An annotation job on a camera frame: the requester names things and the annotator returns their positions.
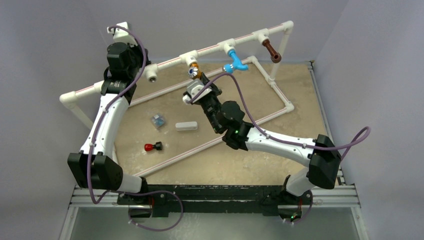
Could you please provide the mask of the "orange water faucet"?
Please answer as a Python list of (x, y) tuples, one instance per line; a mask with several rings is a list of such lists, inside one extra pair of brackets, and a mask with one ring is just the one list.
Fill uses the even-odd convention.
[(187, 74), (188, 74), (188, 77), (192, 80), (199, 79), (202, 75), (202, 72), (199, 69), (198, 63), (196, 62), (191, 63), (188, 68)]

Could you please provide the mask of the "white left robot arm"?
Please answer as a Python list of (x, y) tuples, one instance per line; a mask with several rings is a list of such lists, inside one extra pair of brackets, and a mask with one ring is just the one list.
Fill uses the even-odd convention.
[(69, 154), (67, 164), (79, 187), (127, 192), (132, 201), (142, 205), (149, 199), (143, 178), (124, 173), (113, 160), (113, 149), (137, 87), (137, 74), (148, 61), (138, 45), (123, 42), (109, 45), (106, 57), (108, 67), (103, 73), (95, 122), (79, 152)]

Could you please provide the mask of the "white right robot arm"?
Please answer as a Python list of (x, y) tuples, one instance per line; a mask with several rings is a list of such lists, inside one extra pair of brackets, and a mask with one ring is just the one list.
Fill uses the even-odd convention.
[(204, 73), (186, 87), (183, 101), (201, 106), (213, 131), (222, 135), (222, 141), (234, 150), (258, 151), (293, 160), (304, 166), (286, 179), (280, 196), (288, 204), (294, 203), (313, 187), (333, 189), (336, 184), (341, 155), (326, 135), (301, 138), (275, 133), (244, 120), (243, 111), (236, 101), (220, 103), (222, 91)]

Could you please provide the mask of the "blue water faucet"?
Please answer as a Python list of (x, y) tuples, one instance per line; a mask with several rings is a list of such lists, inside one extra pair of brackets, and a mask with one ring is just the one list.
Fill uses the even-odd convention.
[(247, 71), (249, 66), (243, 64), (234, 49), (230, 49), (227, 55), (232, 59), (232, 63), (225, 64), (222, 69), (223, 72), (233, 74), (235, 71)]

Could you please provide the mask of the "brown water faucet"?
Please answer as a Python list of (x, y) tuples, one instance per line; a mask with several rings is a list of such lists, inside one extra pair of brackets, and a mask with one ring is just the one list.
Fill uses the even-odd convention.
[(261, 43), (268, 51), (269, 55), (270, 55), (270, 59), (273, 63), (277, 64), (280, 63), (282, 60), (282, 56), (281, 54), (274, 49), (274, 47), (272, 46), (270, 40), (267, 38), (265, 40), (262, 41)]

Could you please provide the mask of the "white plastic case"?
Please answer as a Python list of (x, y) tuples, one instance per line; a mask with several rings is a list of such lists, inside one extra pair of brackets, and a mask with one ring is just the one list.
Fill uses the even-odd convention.
[(177, 131), (192, 131), (198, 129), (198, 123), (196, 121), (177, 122), (175, 124)]

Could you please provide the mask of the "clear bag blue parts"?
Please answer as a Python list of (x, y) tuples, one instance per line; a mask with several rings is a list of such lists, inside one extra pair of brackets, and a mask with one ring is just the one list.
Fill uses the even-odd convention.
[(161, 115), (160, 113), (157, 113), (157, 114), (153, 115), (153, 116), (150, 118), (150, 120), (151, 120), (151, 122), (152, 122), (153, 126), (154, 126), (156, 129), (161, 128), (161, 127), (162, 127), (163, 125), (165, 125), (165, 123), (166, 123), (166, 120), (165, 120), (164, 116), (163, 116), (163, 115)]

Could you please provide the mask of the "red black faucet piece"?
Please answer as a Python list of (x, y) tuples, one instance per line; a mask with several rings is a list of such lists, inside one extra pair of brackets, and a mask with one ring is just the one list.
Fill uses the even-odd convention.
[(146, 152), (150, 152), (150, 151), (153, 151), (153, 150), (162, 151), (163, 150), (163, 144), (162, 144), (161, 141), (158, 141), (158, 142), (156, 142), (154, 144), (146, 143), (144, 145), (144, 150)]

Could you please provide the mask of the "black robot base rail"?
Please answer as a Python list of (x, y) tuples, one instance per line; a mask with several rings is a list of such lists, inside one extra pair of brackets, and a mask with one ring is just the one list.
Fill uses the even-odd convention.
[(142, 187), (147, 196), (125, 193), (117, 204), (130, 207), (146, 206), (152, 217), (167, 217), (170, 213), (262, 214), (297, 221), (303, 207), (312, 206), (312, 192), (294, 196), (283, 185), (172, 185), (147, 184)]

